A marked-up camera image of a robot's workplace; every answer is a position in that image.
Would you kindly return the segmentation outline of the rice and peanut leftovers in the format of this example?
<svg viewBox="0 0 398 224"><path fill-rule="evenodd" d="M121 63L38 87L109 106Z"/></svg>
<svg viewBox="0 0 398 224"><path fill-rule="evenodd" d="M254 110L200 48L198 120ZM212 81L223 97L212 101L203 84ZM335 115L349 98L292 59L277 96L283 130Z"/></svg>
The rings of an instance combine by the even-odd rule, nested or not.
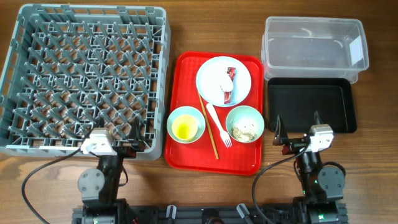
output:
<svg viewBox="0 0 398 224"><path fill-rule="evenodd" d="M240 142L251 142L257 136L257 124L251 120L239 120L233 124L233 137Z"/></svg>

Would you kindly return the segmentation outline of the green bowl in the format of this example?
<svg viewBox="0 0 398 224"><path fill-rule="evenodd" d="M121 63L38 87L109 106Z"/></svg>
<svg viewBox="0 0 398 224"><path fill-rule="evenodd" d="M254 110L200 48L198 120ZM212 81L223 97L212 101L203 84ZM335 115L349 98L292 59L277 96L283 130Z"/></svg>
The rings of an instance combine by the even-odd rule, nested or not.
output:
<svg viewBox="0 0 398 224"><path fill-rule="evenodd" d="M236 140L232 135L232 127L235 122L242 119L251 120L257 124L257 136L251 142L258 140L264 132L265 128L264 119L262 117L262 114L260 114L258 110L256 110L251 106L246 106L246 105L237 106L228 113L226 117L226 128L229 135L234 140Z"/></svg>

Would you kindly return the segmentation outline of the light blue bowl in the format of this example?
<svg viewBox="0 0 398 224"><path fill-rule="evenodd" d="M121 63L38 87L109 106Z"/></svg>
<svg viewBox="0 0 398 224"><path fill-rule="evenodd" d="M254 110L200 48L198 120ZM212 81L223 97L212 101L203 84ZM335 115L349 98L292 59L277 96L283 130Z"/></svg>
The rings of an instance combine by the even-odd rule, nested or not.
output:
<svg viewBox="0 0 398 224"><path fill-rule="evenodd" d="M189 144L201 138L206 124L202 113L191 106L181 106L171 112L167 120L169 136L182 144Z"/></svg>

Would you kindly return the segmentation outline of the wooden chopstick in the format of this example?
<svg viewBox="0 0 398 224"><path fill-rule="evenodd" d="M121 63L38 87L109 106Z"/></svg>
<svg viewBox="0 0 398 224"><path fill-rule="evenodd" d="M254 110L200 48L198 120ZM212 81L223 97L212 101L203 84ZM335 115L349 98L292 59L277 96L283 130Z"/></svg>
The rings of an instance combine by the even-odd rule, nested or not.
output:
<svg viewBox="0 0 398 224"><path fill-rule="evenodd" d="M200 101L201 110L202 110L204 118L205 118L205 123L206 123L206 127L208 129L211 145L212 145L215 157L218 160L220 158L219 158L218 151L217 151L214 139L213 139L213 134L212 134L211 127L210 127L210 124L209 124L209 120L208 120L208 117L207 117L206 109L205 109L205 106L204 106L203 101L202 101L202 97L200 96L199 92L198 92L198 98L199 98L199 101Z"/></svg>

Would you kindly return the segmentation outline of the white napkin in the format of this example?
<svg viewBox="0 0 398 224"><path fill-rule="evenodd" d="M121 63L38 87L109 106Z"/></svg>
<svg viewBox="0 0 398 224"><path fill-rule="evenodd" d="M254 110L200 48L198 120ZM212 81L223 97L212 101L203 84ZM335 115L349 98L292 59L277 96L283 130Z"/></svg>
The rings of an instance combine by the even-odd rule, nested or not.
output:
<svg viewBox="0 0 398 224"><path fill-rule="evenodd" d="M233 90L234 77L235 68L233 67L227 67L226 71L220 75L220 87L223 92L231 92Z"/></svg>

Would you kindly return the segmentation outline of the red snack wrapper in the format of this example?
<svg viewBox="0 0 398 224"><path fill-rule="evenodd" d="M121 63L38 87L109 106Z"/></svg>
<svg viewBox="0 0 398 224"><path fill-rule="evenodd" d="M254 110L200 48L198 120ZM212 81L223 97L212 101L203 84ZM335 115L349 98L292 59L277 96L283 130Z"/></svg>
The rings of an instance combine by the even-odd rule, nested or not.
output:
<svg viewBox="0 0 398 224"><path fill-rule="evenodd" d="M234 67L228 67L226 69L226 80L224 81L222 90L224 92L224 104L231 102L232 90L234 88L233 81L236 75L236 69Z"/></svg>

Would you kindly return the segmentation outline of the yellow plastic cup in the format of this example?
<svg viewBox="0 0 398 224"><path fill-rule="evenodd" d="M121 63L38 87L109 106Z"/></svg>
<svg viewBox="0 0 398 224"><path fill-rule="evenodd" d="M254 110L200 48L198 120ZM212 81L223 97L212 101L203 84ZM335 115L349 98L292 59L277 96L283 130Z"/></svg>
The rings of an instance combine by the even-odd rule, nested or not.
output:
<svg viewBox="0 0 398 224"><path fill-rule="evenodd" d="M198 123L195 117L183 114L176 117L172 123L174 136L181 141L190 141L198 131Z"/></svg>

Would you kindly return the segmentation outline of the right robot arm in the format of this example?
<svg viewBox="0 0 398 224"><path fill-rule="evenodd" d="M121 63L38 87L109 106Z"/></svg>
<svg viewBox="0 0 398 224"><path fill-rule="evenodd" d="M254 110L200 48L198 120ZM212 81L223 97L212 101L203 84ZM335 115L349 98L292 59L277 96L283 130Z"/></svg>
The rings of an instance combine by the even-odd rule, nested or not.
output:
<svg viewBox="0 0 398 224"><path fill-rule="evenodd" d="M273 145L282 146L283 155L293 155L294 171L301 183L303 196L293 199L297 223L347 223L343 198L346 171L336 162L323 162L320 153L331 147L334 133L314 112L315 124L302 138L289 138L281 116Z"/></svg>

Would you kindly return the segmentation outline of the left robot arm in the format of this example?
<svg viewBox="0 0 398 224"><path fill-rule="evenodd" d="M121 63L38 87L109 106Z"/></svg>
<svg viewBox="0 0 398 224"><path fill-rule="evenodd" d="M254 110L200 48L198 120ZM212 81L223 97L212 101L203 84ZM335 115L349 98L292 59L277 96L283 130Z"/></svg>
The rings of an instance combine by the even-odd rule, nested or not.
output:
<svg viewBox="0 0 398 224"><path fill-rule="evenodd" d="M128 137L131 138L128 146L114 146L112 131L104 126L103 118L85 135L80 150L96 156L98 165L79 176L78 189L83 208L74 209L72 223L139 223L127 200L117 198L118 189L122 186L120 176L125 172L124 158L134 159L145 149L141 123L137 118L132 121Z"/></svg>

